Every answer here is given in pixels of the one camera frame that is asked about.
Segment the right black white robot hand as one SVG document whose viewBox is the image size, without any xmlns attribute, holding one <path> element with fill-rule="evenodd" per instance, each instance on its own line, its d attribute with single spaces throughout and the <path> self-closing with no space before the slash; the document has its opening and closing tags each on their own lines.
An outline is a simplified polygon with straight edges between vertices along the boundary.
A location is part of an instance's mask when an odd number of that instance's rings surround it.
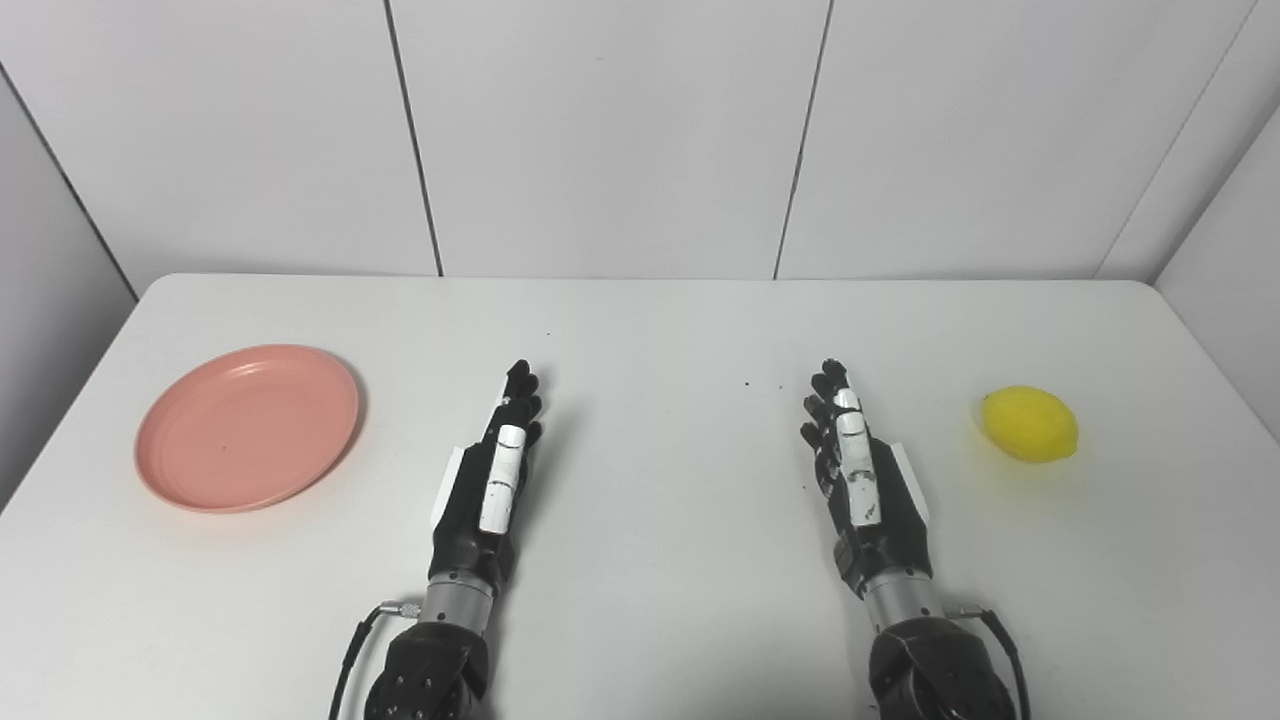
<svg viewBox="0 0 1280 720">
<path fill-rule="evenodd" d="M 858 598 L 886 573 L 932 577 L 925 518 L 893 447 L 873 436 L 845 365 L 826 359 L 810 383 L 800 433 L 837 533 L 840 577 Z"/>
</svg>

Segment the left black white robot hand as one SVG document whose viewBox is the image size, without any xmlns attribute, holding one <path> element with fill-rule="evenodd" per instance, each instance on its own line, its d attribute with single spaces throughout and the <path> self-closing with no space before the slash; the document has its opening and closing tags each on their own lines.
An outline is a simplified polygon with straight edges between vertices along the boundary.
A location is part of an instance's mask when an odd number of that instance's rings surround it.
<svg viewBox="0 0 1280 720">
<path fill-rule="evenodd" d="M 543 434 L 539 379 L 525 359 L 506 383 L 480 441 L 461 456 L 451 495 L 433 532 L 429 577 L 479 579 L 499 594 L 515 568 L 515 514 L 529 482 L 529 455 Z"/>
</svg>

